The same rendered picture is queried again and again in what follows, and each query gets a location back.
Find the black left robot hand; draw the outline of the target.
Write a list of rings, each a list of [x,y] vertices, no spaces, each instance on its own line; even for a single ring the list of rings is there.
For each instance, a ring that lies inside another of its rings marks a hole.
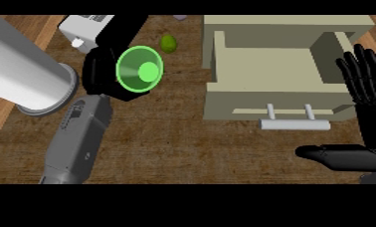
[[[98,47],[87,54],[83,66],[83,87],[89,95],[107,95],[129,102],[148,94],[129,91],[117,81],[117,62],[148,18],[148,15],[117,15],[99,33]]]

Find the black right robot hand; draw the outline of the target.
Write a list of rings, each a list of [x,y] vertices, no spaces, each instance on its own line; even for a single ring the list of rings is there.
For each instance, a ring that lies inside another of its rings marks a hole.
[[[365,144],[303,145],[295,155],[335,171],[376,172],[376,53],[354,45],[335,60],[356,107]]]

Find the green cup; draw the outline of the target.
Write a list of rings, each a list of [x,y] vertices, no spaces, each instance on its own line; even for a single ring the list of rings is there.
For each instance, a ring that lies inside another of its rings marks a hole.
[[[117,79],[135,93],[149,91],[160,83],[166,64],[157,50],[148,46],[132,47],[117,62]]]

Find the beige open drawer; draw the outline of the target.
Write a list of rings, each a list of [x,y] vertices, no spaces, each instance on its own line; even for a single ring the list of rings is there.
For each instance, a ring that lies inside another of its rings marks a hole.
[[[310,47],[232,48],[223,31],[214,32],[211,79],[217,83],[263,85],[342,84],[335,60],[353,49],[344,32],[323,32]]]

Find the beige drawer front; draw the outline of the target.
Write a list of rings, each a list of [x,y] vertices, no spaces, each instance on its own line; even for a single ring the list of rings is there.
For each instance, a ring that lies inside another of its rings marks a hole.
[[[306,105],[317,119],[344,121],[356,117],[356,108],[345,85],[325,85],[310,91],[241,91],[217,89],[207,84],[204,119],[258,120],[269,118],[267,105],[273,104],[278,119],[307,119]]]

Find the white toaster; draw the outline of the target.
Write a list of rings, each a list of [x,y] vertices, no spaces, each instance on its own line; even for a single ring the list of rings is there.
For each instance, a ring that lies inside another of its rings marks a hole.
[[[84,54],[98,47],[96,38],[114,15],[70,15],[59,24],[59,30],[71,46]]]

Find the large white cylinder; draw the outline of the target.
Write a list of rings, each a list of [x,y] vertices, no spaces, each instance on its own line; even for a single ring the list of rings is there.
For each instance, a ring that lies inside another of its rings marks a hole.
[[[58,63],[0,18],[0,98],[31,116],[55,113],[79,89],[76,69]]]

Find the green avocado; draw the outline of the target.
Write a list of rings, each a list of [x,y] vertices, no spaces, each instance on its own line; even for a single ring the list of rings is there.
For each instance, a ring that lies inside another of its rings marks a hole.
[[[167,34],[163,36],[161,39],[161,48],[163,51],[170,54],[177,50],[179,47],[179,43],[177,43],[177,39],[171,34]]]

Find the beige cabinet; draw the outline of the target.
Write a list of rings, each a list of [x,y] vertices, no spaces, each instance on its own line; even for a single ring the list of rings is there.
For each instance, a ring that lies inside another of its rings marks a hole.
[[[344,32],[354,43],[373,28],[369,15],[204,15],[202,67],[210,68],[214,32],[232,48],[310,49],[325,33]]]

